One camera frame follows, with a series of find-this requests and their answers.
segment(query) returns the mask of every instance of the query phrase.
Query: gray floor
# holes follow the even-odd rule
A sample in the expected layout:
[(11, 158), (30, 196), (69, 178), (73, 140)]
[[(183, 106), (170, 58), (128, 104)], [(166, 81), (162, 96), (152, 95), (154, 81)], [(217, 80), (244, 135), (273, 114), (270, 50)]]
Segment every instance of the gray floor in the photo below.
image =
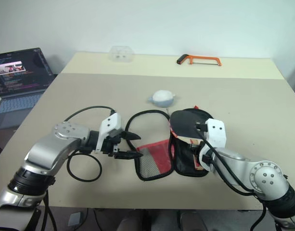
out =
[[(73, 231), (74, 226), (68, 227), (68, 219), (72, 213), (84, 212), (86, 208), (51, 207), (59, 231)], [(120, 221), (128, 209), (101, 209), (97, 211), (98, 222), (102, 231), (116, 231)], [(148, 210), (152, 219), (152, 231), (179, 231), (177, 225), (177, 210)], [(197, 210), (203, 218), (208, 231), (248, 231), (251, 225), (260, 216), (261, 211), (235, 211), (235, 210)], [(40, 230), (42, 217), (40, 217), (37, 231)], [(50, 220), (47, 231), (52, 231)], [(79, 231), (99, 231), (93, 210), (89, 209), (86, 222)], [(264, 220), (255, 228), (255, 231), (275, 231), (274, 221), (267, 213)]]

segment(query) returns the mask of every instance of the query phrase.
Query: beige table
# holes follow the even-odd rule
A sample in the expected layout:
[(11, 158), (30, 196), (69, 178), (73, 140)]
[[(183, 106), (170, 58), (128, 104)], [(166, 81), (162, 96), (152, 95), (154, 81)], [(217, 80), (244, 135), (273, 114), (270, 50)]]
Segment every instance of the beige table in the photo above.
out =
[[(50, 85), (0, 155), (0, 190), (13, 177), (31, 146), (68, 115), (90, 105), (108, 105), (124, 124), (136, 112), (156, 109), (147, 98), (167, 89), (177, 96), (170, 112), (198, 105), (223, 120), (227, 147), (279, 163), (295, 188), (295, 94), (269, 59), (222, 58), (223, 66), (177, 65), (177, 57), (136, 55), (131, 63), (114, 63), (107, 54), (77, 53)], [(108, 115), (89, 110), (71, 121), (98, 129)], [(133, 122), (142, 136), (135, 145), (168, 137), (167, 122), (147, 115)], [(50, 187), (50, 205), (110, 208), (261, 209), (254, 198), (231, 191), (208, 174), (190, 178), (173, 172), (143, 182), (132, 160), (97, 157), (103, 175), (92, 183), (71, 178), (64, 165)], [(71, 168), (81, 177), (97, 174), (87, 157), (74, 158)]]

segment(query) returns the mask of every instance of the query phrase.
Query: laptop screen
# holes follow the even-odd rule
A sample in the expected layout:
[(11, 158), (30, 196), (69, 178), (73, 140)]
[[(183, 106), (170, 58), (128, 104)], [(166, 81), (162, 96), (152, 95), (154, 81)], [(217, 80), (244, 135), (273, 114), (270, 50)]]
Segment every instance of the laptop screen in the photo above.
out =
[(40, 48), (0, 54), (0, 96), (46, 89), (54, 80)]

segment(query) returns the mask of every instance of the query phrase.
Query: black fabric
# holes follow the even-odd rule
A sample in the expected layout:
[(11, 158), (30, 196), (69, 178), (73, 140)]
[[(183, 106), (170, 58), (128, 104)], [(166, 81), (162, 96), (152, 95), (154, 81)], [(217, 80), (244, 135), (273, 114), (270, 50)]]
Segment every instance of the black fabric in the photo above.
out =
[[(188, 108), (188, 109), (184, 109), (184, 110), (194, 113), (197, 117), (195, 120), (196, 122), (204, 123), (209, 118), (213, 118), (209, 113), (207, 113), (203, 110), (200, 110), (200, 109)], [(147, 114), (147, 113), (162, 114), (163, 116), (166, 117), (167, 120), (170, 119), (168, 114), (166, 114), (165, 112), (160, 111), (160, 110), (142, 111), (142, 112), (136, 113), (135, 115), (133, 115), (129, 119), (128, 123), (126, 124), (125, 131), (129, 130), (130, 124), (134, 118), (141, 116), (143, 114)], [(131, 141), (127, 141), (127, 144), (132, 151), (136, 151), (136, 147), (134, 147), (134, 145), (131, 143)], [(174, 147), (174, 159), (172, 158), (171, 146)], [(172, 166), (170, 171), (163, 173), (163, 174), (159, 174), (157, 176), (148, 177), (148, 178), (143, 177), (140, 174), (140, 172), (141, 172), (140, 158), (136, 158), (134, 160), (134, 163), (135, 163), (136, 173), (137, 173), (139, 179), (141, 179), (143, 181), (156, 180), (156, 179), (159, 179), (159, 178), (162, 178), (162, 177), (165, 177), (165, 176), (171, 174), (173, 170), (175, 170), (177, 173), (179, 173), (183, 176), (188, 176), (188, 177), (203, 177), (203, 176), (207, 175), (208, 171), (196, 170), (194, 168), (194, 163), (193, 163), (194, 152), (192, 150), (190, 150), (190, 145), (187, 144), (186, 142), (183, 142), (183, 141), (175, 138), (172, 135), (172, 133), (170, 133), (170, 138), (169, 138), (169, 143), (168, 143), (168, 153), (169, 153), (169, 157), (171, 159), (171, 166)]]

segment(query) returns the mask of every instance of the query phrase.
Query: laptop touchpad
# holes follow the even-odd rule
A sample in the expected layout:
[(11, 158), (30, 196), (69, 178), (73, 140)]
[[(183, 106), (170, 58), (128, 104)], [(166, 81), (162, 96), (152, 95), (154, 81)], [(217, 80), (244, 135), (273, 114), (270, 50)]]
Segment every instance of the laptop touchpad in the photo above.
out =
[(19, 126), (23, 120), (26, 118), (28, 113), (31, 111), (31, 109), (25, 109), (25, 110), (20, 110), (20, 111), (14, 111), (7, 113), (4, 116), (3, 121), (1, 122), (1, 128), (10, 128), (10, 127), (15, 127)]

